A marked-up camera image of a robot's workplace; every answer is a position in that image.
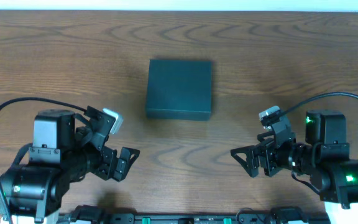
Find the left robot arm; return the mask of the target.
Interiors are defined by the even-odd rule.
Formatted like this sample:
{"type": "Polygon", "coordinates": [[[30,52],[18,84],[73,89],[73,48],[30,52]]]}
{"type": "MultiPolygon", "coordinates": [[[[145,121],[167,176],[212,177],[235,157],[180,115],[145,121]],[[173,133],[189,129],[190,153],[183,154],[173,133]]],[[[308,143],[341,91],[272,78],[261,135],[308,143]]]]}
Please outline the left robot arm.
{"type": "Polygon", "coordinates": [[[120,151],[105,143],[117,132],[118,114],[88,107],[84,114],[70,110],[43,110],[34,120],[32,143],[20,152],[28,154],[27,164],[20,157],[1,176],[8,212],[3,218],[31,217],[34,223],[62,206],[70,184],[92,173],[100,179],[124,180],[139,150],[123,147],[120,151]]]}

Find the dark green gift box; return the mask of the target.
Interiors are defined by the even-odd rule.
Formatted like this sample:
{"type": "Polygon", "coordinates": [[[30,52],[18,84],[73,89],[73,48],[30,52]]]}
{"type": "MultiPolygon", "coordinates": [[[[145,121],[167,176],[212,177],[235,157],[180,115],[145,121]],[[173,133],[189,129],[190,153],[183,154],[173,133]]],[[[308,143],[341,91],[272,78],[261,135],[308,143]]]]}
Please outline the dark green gift box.
{"type": "Polygon", "coordinates": [[[207,121],[212,114],[213,63],[151,59],[145,113],[148,119],[207,121]]]}

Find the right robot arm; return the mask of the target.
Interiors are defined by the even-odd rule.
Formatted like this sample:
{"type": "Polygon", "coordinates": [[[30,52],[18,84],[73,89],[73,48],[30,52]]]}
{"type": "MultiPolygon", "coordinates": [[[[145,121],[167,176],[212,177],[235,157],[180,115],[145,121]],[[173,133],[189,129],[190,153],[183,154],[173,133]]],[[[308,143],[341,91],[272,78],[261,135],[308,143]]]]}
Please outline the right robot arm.
{"type": "Polygon", "coordinates": [[[272,177],[283,169],[305,182],[322,201],[343,210],[358,207],[358,159],[350,158],[346,139],[346,117],[336,110],[306,112],[305,142],[298,142],[286,116],[274,106],[259,114],[266,132],[258,134],[258,144],[231,150],[231,156],[250,177],[272,177]]]}

